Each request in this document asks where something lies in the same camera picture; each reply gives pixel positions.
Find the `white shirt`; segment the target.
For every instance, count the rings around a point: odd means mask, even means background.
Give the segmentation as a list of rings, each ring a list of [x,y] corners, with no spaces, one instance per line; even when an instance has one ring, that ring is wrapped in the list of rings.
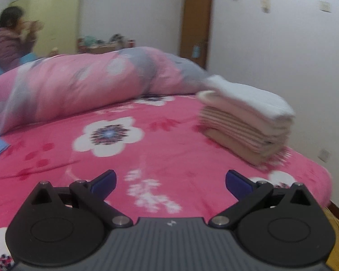
[[[240,83],[232,83],[220,75],[212,75],[204,81],[227,103],[247,109],[267,121],[292,121],[294,109],[277,94]]]

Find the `beige folded garment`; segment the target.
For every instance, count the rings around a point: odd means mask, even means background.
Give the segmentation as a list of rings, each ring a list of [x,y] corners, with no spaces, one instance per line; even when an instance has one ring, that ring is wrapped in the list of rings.
[[[223,146],[224,148],[232,151],[235,155],[250,163],[251,165],[257,166],[261,163],[264,163],[266,160],[271,158],[274,154],[280,152],[283,147],[286,145],[286,142],[280,142],[278,144],[271,144],[268,149],[263,153],[255,152],[251,150],[244,144],[241,144],[237,140],[233,139],[230,136],[218,131],[216,129],[207,129],[203,132],[205,136],[209,139],[215,141],[217,144]]]

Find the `pink floral bed blanket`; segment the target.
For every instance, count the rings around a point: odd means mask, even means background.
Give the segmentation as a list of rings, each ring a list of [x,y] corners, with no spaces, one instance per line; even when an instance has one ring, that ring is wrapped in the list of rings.
[[[41,125],[13,130],[0,154],[0,256],[5,231],[41,180],[66,187],[112,169],[118,177],[108,204],[139,217],[209,219],[236,202],[225,175],[287,188],[300,182],[327,206],[332,179],[322,166],[284,148],[252,166],[202,133],[202,105],[193,96],[134,100]]]

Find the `pink grey rolled duvet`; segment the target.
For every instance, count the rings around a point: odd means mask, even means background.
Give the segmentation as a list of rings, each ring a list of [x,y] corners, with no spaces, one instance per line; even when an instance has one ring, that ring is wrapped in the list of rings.
[[[209,73],[151,47],[58,55],[0,76],[0,135],[141,96],[195,94]]]

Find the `cream folded fleece garment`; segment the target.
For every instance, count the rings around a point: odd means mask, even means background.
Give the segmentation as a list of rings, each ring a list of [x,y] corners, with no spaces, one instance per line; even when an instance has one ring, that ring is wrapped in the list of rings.
[[[196,97],[205,106],[209,106],[215,110],[231,115],[232,117],[257,129],[266,136],[279,136],[286,131],[289,131],[293,125],[292,119],[280,121],[265,119],[264,116],[261,116],[257,112],[228,103],[214,91],[201,91],[196,94]]]

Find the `clutter behind duvet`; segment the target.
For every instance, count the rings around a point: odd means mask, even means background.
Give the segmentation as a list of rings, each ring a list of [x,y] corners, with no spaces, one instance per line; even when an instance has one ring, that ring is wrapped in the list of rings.
[[[78,39],[78,53],[103,54],[136,46],[136,40],[128,39],[121,34],[115,34],[109,40],[97,39],[94,36],[85,36]]]

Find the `person in purple jacket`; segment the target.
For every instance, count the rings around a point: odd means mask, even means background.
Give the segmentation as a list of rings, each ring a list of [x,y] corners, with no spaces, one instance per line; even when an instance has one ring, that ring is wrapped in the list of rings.
[[[0,14],[0,65],[2,69],[28,53],[37,41],[37,32],[42,30],[40,21],[25,21],[24,11],[17,6],[7,7]]]

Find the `yellow green wardrobe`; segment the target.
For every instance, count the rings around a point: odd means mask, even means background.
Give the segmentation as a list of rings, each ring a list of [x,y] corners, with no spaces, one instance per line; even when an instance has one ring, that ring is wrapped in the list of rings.
[[[15,0],[11,5],[24,10],[24,20],[38,22],[37,56],[77,53],[81,0]]]

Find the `brown wooden door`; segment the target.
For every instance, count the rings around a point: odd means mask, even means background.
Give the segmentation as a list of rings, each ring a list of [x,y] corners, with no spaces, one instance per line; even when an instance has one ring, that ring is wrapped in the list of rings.
[[[203,69],[211,28],[212,0],[184,0],[179,55]]]

